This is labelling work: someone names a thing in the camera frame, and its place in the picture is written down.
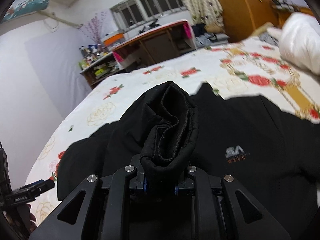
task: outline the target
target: metal screw head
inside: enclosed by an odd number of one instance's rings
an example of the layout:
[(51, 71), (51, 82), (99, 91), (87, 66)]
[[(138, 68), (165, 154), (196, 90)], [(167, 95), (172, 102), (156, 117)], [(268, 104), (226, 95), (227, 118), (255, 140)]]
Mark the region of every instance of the metal screw head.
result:
[(225, 175), (224, 176), (224, 180), (227, 182), (232, 182), (233, 181), (233, 177), (231, 175)]
[(90, 175), (87, 178), (87, 181), (89, 181), (89, 182), (95, 182), (96, 180), (97, 180), (97, 176), (96, 175)]
[(128, 166), (126, 166), (126, 167), (124, 168), (124, 170), (125, 170), (126, 172), (134, 171), (134, 166), (128, 165)]
[(196, 166), (192, 166), (192, 165), (187, 166), (187, 171), (189, 172), (194, 172), (196, 170), (197, 170)]

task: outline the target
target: jacket logo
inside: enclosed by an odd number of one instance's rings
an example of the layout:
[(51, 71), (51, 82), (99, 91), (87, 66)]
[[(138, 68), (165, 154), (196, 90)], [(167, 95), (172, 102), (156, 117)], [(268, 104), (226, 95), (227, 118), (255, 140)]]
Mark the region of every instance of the jacket logo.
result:
[(227, 154), (225, 155), (225, 157), (228, 163), (245, 160), (246, 157), (250, 155), (249, 152), (244, 152), (244, 150), (239, 145), (237, 145), (236, 148), (234, 147), (227, 148), (226, 153)]
[(18, 202), (18, 201), (22, 201), (22, 200), (26, 200), (26, 199), (27, 199), (27, 196), (23, 196), (23, 197), (15, 198), (14, 201)]

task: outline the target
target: wooden cabinet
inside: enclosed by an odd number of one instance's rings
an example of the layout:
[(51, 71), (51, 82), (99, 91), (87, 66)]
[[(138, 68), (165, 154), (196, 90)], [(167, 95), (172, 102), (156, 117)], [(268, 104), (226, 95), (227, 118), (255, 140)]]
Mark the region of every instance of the wooden cabinet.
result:
[[(314, 17), (313, 12), (309, 8), (307, 8), (307, 7), (299, 7), (299, 6), (296, 6), (296, 5), (292, 5), (292, 6), (294, 8), (294, 11), (305, 13), (305, 14), (308, 14), (308, 15), (311, 15), (311, 16)], [(276, 5), (272, 5), (272, 8), (273, 8), (274, 12), (278, 16), (278, 26), (277, 27), (278, 28), (282, 28), (282, 26), (284, 25), (286, 20), (293, 13), (293, 11), (288, 11), (287, 9), (278, 8)]]
[(219, 0), (223, 8), (226, 34), (231, 42), (246, 39), (266, 22), (277, 25), (270, 0)]

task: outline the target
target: white pillow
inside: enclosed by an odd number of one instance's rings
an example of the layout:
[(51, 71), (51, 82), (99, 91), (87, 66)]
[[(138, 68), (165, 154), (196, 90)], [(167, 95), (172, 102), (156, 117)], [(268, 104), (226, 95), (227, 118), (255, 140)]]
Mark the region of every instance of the white pillow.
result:
[(282, 30), (279, 28), (275, 28), (275, 27), (269, 27), (267, 28), (267, 33), (272, 37), (275, 38), (276, 40), (280, 40), (281, 38), (281, 34), (282, 34)]
[(282, 28), (279, 51), (283, 59), (320, 75), (320, 25), (316, 18), (293, 13)]

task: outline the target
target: box on shelf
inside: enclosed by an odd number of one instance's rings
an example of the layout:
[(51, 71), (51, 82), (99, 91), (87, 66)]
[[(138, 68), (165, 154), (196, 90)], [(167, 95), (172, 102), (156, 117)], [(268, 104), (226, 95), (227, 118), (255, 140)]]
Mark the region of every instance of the box on shelf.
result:
[(101, 39), (104, 46), (112, 51), (113, 48), (125, 41), (123, 31), (116, 31)]

